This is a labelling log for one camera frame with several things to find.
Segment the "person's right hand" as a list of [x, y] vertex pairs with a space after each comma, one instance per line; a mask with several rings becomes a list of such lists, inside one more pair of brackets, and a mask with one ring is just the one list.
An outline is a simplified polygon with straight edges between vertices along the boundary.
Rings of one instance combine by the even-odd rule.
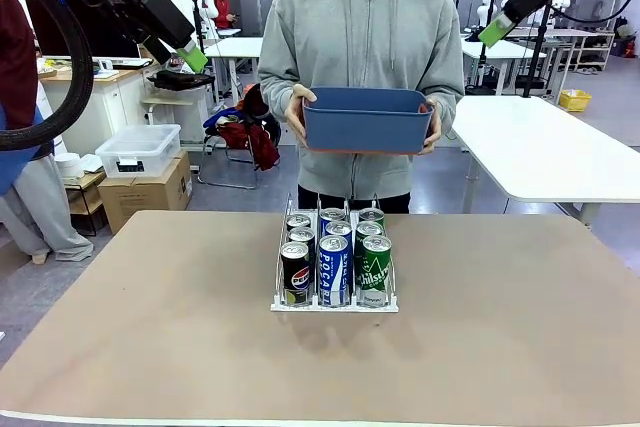
[[303, 103], [314, 103], [317, 100], [316, 95], [308, 88], [301, 84], [293, 86], [292, 95], [288, 106], [285, 110], [285, 119], [287, 124], [296, 135], [299, 143], [306, 147], [306, 128], [304, 122]]

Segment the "person's left hand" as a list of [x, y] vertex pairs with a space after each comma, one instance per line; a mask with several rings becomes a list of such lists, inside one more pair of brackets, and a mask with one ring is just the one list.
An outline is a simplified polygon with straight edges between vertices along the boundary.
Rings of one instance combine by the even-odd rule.
[[442, 136], [442, 122], [438, 102], [434, 98], [427, 98], [426, 104], [423, 105], [421, 109], [432, 110], [431, 120], [427, 130], [427, 137], [424, 141], [423, 149], [420, 151], [421, 155], [427, 155], [434, 151], [436, 143]]

